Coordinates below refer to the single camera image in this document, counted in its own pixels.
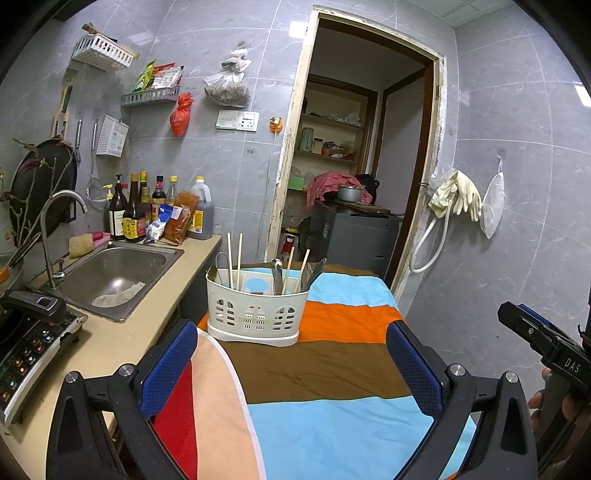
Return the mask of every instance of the kitchen sink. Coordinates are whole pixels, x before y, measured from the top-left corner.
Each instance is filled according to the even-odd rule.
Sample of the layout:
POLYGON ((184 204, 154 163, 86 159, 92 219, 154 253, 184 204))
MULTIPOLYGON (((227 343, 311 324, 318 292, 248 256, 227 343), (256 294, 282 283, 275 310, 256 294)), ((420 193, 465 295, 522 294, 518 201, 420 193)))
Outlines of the kitchen sink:
POLYGON ((87 312, 124 322, 183 253, 175 248, 108 242, 66 267, 66 279, 58 285, 57 291, 50 290, 48 284, 41 289, 62 296, 68 303, 87 312), (145 286, 121 305, 96 307, 92 304, 101 295, 121 293, 138 282, 145 286))

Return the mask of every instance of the sauce bottle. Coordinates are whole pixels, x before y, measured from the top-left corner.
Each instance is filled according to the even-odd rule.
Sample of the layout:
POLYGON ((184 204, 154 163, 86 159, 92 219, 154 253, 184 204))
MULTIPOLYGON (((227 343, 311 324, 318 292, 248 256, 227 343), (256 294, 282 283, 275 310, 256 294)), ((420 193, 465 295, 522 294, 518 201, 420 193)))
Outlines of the sauce bottle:
POLYGON ((123 194, 123 186, 121 185, 121 173, 115 175, 117 183, 115 184, 115 194, 111 199, 109 205, 109 233, 113 240, 123 240, 125 235, 123 233, 123 214, 127 208, 127 198, 123 194))
POLYGON ((141 196, 142 211, 146 223, 150 222, 150 187, 148 187, 148 172, 143 170, 139 174, 139 193, 141 196))
POLYGON ((141 206, 139 173, 131 174, 129 203, 123 214, 123 232, 125 239, 131 242, 139 242, 146 236, 146 215, 141 206))
POLYGON ((168 186, 168 193, 166 194, 166 205, 174 205, 177 200, 177 176, 170 176, 170 185, 168 186))
POLYGON ((164 191, 164 176, 156 175, 156 189, 152 193, 152 202, 150 203, 150 223, 158 218, 158 208, 161 203, 166 202, 166 192, 164 191))

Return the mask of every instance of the countertop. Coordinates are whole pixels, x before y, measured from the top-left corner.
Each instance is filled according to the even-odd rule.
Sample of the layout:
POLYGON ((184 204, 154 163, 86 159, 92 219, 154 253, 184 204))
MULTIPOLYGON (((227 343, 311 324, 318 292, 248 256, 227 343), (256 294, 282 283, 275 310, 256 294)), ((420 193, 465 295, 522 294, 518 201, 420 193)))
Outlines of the countertop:
POLYGON ((82 326, 80 341, 64 348, 47 367, 30 393, 23 423, 9 429, 0 426, 8 449, 31 480, 46 477, 49 429, 64 376, 78 370, 85 378, 101 377, 112 375, 122 364, 137 363, 156 343, 168 318, 221 239, 220 235, 205 241, 185 239, 178 247, 184 250, 183 256, 150 289, 125 323, 85 312, 88 320, 82 326))

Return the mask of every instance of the screw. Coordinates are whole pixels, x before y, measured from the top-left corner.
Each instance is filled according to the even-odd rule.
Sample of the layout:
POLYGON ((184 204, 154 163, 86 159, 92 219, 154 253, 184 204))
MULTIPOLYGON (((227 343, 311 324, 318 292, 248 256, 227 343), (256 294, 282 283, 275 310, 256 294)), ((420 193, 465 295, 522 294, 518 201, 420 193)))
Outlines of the screw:
POLYGON ((509 383, 517 383, 517 381, 519 380, 519 377, 517 376, 517 374, 513 373, 513 372, 507 372, 505 374, 505 378, 507 379, 507 381, 509 383))
POLYGON ((66 374, 66 383, 74 383, 78 380, 78 372, 69 372, 66 374))
POLYGON ((450 366, 449 371, 456 377, 461 377, 466 373, 466 369, 460 364, 453 364, 450 366))
POLYGON ((128 377, 134 372, 134 366, 132 364, 125 364, 119 367, 119 375, 122 377, 128 377))

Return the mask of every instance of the chrome faucet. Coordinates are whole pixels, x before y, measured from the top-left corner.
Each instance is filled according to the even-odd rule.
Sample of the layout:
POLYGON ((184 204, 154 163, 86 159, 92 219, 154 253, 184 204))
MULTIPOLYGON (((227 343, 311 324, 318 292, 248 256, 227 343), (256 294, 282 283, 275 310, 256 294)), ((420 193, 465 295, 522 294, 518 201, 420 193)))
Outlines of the chrome faucet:
POLYGON ((63 197, 71 197, 75 201, 78 202, 80 207, 82 208, 82 212, 88 212, 88 207, 86 206, 86 202, 84 198, 81 197, 78 193, 74 192, 74 190, 60 190, 59 192, 55 192, 51 197, 47 199, 45 205, 43 205, 43 209, 41 210, 41 218, 39 218, 39 222, 41 223, 41 244, 43 246, 43 256, 45 257, 45 269, 47 270, 47 278, 49 279, 49 288, 55 290, 57 288, 57 284, 64 281, 66 278, 66 273, 61 271, 63 262, 60 262, 60 271, 54 273, 53 266, 51 264, 51 260, 49 259, 49 250, 47 249, 47 225, 46 225, 46 218, 47 218, 47 211, 53 202, 57 199, 63 197))

